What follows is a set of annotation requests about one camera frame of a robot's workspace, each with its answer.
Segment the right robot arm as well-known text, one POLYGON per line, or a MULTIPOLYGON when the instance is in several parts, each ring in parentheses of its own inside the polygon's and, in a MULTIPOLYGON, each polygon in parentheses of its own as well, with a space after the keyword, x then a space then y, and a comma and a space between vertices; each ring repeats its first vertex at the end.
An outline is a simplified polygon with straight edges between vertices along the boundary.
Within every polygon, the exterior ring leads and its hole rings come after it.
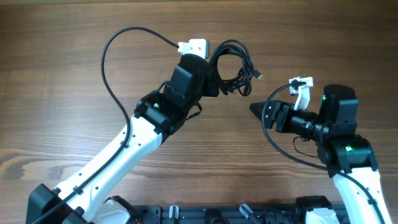
POLYGON ((285 157, 300 164, 325 170, 333 179, 351 223, 390 223, 381 190, 379 164, 370 142, 356 134, 358 99, 344 85, 323 89, 318 113, 307 111, 311 84, 292 82, 276 89, 266 101, 249 109, 261 120, 265 137, 285 157), (281 149, 269 136, 294 133, 305 141, 315 141, 320 165, 301 160, 281 149))

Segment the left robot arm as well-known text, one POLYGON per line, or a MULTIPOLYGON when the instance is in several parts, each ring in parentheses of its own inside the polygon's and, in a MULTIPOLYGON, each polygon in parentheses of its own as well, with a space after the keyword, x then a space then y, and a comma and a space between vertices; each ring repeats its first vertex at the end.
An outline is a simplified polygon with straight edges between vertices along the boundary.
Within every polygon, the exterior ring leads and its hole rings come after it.
POLYGON ((88 223, 121 179, 192 118, 211 76, 201 56, 184 54, 163 90, 139 100, 121 132, 86 166, 54 189, 40 184, 29 195, 27 223, 88 223))

